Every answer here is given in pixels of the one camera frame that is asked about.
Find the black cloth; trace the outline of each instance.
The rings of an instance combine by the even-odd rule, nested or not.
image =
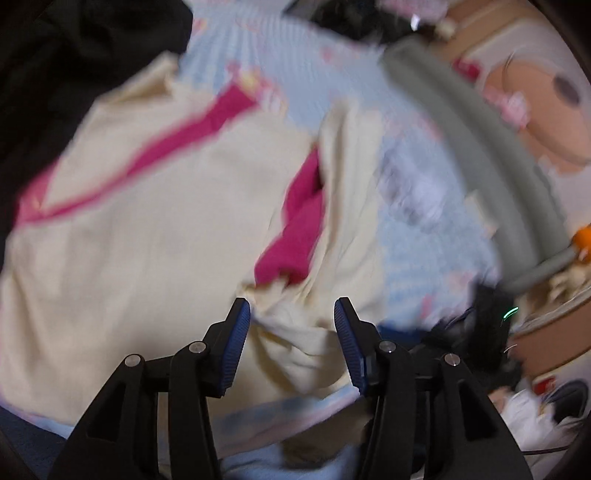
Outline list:
[[[19,191],[97,96],[163,51],[184,52],[192,22],[182,0],[55,0],[21,32],[0,66],[0,266]]]

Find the light blue fabric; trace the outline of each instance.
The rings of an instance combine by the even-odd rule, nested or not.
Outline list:
[[[284,466],[278,444],[239,453],[222,461],[224,480],[352,480],[358,449],[346,446],[331,461],[316,469],[290,469]]]
[[[426,231],[388,213],[384,202],[379,238],[384,246],[388,317],[397,329],[429,329],[469,305],[474,277],[496,279],[492,243],[464,204],[465,189],[439,129],[378,63],[382,48],[353,43],[301,20],[267,14],[250,5],[193,0],[194,34],[181,60],[180,79],[220,91],[238,71],[257,76],[264,108],[317,131],[332,102],[354,96],[381,111],[383,152],[437,179],[446,196],[437,227]]]

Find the magenta fabric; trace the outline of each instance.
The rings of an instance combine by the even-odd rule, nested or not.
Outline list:
[[[324,195],[320,159],[315,148],[291,182],[283,204],[285,226],[255,265],[257,285],[286,275],[290,284],[310,273],[314,247],[322,230]]]
[[[232,85],[225,93],[221,94],[216,103],[208,110],[205,116],[191,119],[173,132],[165,134],[162,138],[150,142],[133,159],[128,168],[120,172],[115,178],[95,192],[90,192],[81,198],[56,205],[50,209],[42,210],[41,205],[45,198],[47,187],[53,175],[55,165],[36,178],[19,200],[16,226],[25,223],[47,220],[73,213],[81,207],[89,206],[105,198],[114,190],[133,180],[146,168],[157,165],[171,159],[172,153],[182,148],[195,146],[212,135],[218,133],[227,121],[248,109],[253,108],[256,102],[243,93],[239,87]]]

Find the green led light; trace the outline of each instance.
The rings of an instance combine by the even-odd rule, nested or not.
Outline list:
[[[511,315],[513,315],[517,310],[519,310],[519,307],[515,307],[514,309],[509,310],[507,313],[505,313],[503,320],[505,320],[508,317],[510,317]]]

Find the metal pin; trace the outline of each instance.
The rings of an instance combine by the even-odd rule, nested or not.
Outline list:
[[[125,357],[125,365],[128,367],[135,367],[142,361],[139,355],[133,354]]]
[[[191,345],[189,345],[189,352],[203,353],[206,348],[207,348],[207,345],[205,345],[205,343],[203,343],[203,342],[193,342]]]
[[[448,353],[446,356],[443,357],[445,363],[451,365],[452,367],[457,367],[460,363],[460,357],[458,357],[455,353]]]
[[[390,340],[382,340],[379,343],[379,349],[385,353],[392,353],[396,350],[396,343],[390,342]]]

